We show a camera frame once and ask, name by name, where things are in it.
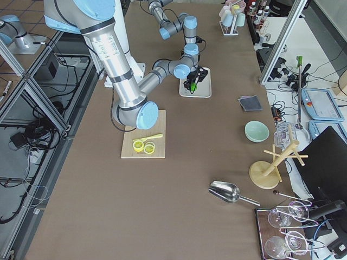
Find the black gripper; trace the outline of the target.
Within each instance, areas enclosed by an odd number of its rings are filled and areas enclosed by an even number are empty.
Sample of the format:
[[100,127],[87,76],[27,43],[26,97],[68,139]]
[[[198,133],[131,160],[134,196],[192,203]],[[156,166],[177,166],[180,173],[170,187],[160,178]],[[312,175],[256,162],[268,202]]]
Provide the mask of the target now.
[[199,82],[202,82],[207,75],[207,69],[204,69],[203,67],[198,67],[197,69],[189,73],[187,79],[184,81],[184,88],[191,89],[192,83],[198,84]]

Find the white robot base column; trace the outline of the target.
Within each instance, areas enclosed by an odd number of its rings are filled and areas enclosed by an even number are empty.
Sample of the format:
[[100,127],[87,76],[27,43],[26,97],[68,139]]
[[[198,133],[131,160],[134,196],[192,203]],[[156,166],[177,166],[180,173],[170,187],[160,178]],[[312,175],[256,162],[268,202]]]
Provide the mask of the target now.
[[131,55],[130,47],[128,44],[128,37],[127,37],[125,22],[124,22],[123,10],[121,7],[121,1],[115,0],[114,2],[115,2],[115,12],[113,15],[115,19],[114,32],[125,54],[126,60],[133,71],[134,78],[136,79],[136,82],[139,83],[144,77],[146,65],[145,63],[136,62],[136,60]]

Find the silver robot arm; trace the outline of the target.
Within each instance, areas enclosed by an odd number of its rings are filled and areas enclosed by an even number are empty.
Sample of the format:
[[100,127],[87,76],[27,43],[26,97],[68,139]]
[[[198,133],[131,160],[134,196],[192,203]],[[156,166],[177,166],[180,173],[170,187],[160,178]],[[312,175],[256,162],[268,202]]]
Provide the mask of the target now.
[[199,48],[197,18],[181,13],[175,21],[166,17],[163,7],[168,1],[149,1],[149,12],[160,25],[163,39],[183,31],[185,46],[179,60],[158,60],[153,69],[137,82],[126,58],[114,26],[115,1],[45,1],[44,18],[52,29],[80,34],[91,42],[110,78],[119,100],[111,110],[111,116],[124,126],[138,129],[152,128],[158,118],[158,106],[147,95],[168,76],[178,79],[204,79],[198,73]]
[[174,21],[169,20],[165,14],[165,11],[169,11],[169,9],[163,8],[171,2],[162,0],[148,1],[149,13],[157,20],[162,39],[167,40],[182,31],[185,44],[205,42],[204,39],[197,35],[197,18],[195,16],[183,12],[176,16]]

